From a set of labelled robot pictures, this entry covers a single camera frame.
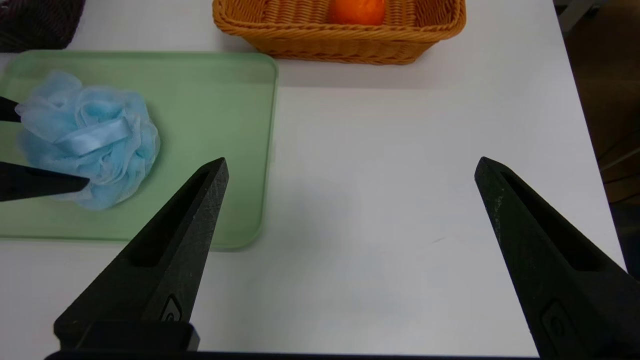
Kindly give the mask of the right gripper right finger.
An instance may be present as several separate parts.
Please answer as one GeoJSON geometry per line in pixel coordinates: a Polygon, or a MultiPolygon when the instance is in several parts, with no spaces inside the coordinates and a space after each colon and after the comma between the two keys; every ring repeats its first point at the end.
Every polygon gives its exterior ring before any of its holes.
{"type": "Polygon", "coordinates": [[[501,162],[474,180],[540,358],[637,360],[639,283],[501,162]]]}

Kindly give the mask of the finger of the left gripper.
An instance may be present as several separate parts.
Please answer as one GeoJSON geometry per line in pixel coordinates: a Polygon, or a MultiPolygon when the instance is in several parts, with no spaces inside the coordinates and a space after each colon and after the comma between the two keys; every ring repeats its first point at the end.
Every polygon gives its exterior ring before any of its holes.
{"type": "Polygon", "coordinates": [[[18,102],[4,96],[0,97],[0,121],[20,123],[21,116],[16,112],[18,102]]]}
{"type": "Polygon", "coordinates": [[[90,183],[89,178],[78,177],[34,167],[0,163],[0,201],[44,198],[77,193],[90,183]]]}

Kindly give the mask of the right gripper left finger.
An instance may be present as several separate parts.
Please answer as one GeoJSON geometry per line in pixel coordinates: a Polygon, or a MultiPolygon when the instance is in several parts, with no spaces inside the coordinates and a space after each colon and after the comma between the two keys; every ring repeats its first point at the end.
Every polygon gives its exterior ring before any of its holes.
{"type": "Polygon", "coordinates": [[[190,317],[229,182],[195,171],[54,322],[62,348],[194,348],[190,317]]]}

